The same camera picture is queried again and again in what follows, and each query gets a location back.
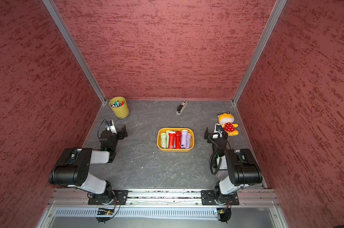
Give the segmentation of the purple flashlight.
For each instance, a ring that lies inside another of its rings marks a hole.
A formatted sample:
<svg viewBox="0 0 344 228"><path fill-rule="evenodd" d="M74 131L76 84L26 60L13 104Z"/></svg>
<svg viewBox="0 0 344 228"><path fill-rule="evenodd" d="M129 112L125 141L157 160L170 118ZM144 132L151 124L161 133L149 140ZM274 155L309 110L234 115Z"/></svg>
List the purple flashlight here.
<svg viewBox="0 0 344 228"><path fill-rule="evenodd" d="M183 129L181 131L181 142L180 142L181 149L187 149L187 139L188 139L188 130Z"/></svg>
<svg viewBox="0 0 344 228"><path fill-rule="evenodd" d="M191 134L188 133L185 148L190 149L190 147L191 147Z"/></svg>

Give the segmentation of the purple flashlight front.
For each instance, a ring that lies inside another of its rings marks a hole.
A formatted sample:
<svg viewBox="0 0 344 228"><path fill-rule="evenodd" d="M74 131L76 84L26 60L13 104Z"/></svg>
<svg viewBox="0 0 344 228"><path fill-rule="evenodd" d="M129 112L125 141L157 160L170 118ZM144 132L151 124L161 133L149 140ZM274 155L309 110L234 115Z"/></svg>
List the purple flashlight front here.
<svg viewBox="0 0 344 228"><path fill-rule="evenodd" d="M188 139L188 130L183 129L181 131L181 142L180 142L181 149L187 149L187 139Z"/></svg>

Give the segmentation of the red flashlight all red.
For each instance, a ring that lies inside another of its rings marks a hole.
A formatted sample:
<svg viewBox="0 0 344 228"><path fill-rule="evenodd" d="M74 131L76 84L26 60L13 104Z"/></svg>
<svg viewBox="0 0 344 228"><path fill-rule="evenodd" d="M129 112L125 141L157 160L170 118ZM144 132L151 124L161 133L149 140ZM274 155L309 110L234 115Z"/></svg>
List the red flashlight all red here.
<svg viewBox="0 0 344 228"><path fill-rule="evenodd" d="M176 134L175 134L175 149L181 149L181 131L176 131Z"/></svg>

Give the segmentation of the yellow storage box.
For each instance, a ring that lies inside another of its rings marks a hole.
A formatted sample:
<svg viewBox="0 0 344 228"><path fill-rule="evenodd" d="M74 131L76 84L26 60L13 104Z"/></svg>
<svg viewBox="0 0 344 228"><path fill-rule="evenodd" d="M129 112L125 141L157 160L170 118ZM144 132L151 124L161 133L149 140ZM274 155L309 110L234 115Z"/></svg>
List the yellow storage box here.
<svg viewBox="0 0 344 228"><path fill-rule="evenodd" d="M161 134L166 133L168 130L171 131L182 131L182 130L187 130L188 131L188 140L190 141L190 147L188 149L164 149L161 146ZM158 136L157 136L157 146L162 152L190 152L195 145L195 139L194 139L194 132L190 128L183 128L183 127L165 127L161 128L158 131Z"/></svg>

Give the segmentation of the green flashlight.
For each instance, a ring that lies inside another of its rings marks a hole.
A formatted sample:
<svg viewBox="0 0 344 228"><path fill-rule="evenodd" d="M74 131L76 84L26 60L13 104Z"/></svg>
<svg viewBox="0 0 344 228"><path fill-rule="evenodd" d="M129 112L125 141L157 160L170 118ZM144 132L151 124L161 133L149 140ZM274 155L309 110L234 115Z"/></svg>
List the green flashlight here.
<svg viewBox="0 0 344 228"><path fill-rule="evenodd" d="M169 149L169 139L170 139L169 132L170 130L166 131L166 149Z"/></svg>
<svg viewBox="0 0 344 228"><path fill-rule="evenodd" d="M162 149L167 149L167 136L166 133L160 134L160 145Z"/></svg>

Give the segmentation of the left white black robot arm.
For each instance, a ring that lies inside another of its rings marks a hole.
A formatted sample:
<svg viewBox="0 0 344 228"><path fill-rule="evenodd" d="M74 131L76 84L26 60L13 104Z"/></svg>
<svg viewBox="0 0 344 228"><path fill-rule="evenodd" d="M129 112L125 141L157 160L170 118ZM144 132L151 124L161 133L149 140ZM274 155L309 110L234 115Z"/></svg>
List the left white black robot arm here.
<svg viewBox="0 0 344 228"><path fill-rule="evenodd" d="M49 183L87 192L89 205L125 205L128 190L114 191L109 181L90 174L91 164L112 163L119 140L127 137L126 126L120 131L104 130L99 136L101 149L66 148L49 175Z"/></svg>

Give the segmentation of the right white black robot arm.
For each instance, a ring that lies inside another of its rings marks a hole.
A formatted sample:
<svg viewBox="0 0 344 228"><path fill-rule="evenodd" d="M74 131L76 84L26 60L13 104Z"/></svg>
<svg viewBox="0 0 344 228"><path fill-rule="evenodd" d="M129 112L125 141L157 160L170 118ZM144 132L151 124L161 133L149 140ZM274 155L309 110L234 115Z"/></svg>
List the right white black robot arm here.
<svg viewBox="0 0 344 228"><path fill-rule="evenodd" d="M203 205L220 205L229 207L239 205L238 191L245 187L260 184L263 174L250 149L231 149L228 134L223 131L209 133L204 139L212 144L209 168L212 175L218 171L227 171L225 179L218 181L213 190L201 191Z"/></svg>

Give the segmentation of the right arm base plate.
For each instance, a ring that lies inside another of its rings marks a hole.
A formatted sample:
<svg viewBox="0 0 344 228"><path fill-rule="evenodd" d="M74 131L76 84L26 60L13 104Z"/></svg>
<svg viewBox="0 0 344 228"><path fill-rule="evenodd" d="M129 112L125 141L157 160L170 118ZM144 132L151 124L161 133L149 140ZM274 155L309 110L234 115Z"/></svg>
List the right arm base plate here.
<svg viewBox="0 0 344 228"><path fill-rule="evenodd" d="M233 192L230 195L223 195L218 191L202 190L201 191L202 205L216 205L216 206L237 206L239 205L239 199L237 192Z"/></svg>

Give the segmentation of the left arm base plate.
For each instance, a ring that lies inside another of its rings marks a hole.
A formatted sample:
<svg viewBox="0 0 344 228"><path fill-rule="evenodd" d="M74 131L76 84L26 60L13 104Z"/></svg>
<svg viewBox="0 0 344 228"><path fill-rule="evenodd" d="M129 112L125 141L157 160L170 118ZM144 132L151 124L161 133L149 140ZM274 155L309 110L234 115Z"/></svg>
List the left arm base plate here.
<svg viewBox="0 0 344 228"><path fill-rule="evenodd" d="M128 197L128 190L111 190L111 193L88 194L88 205L125 205Z"/></svg>

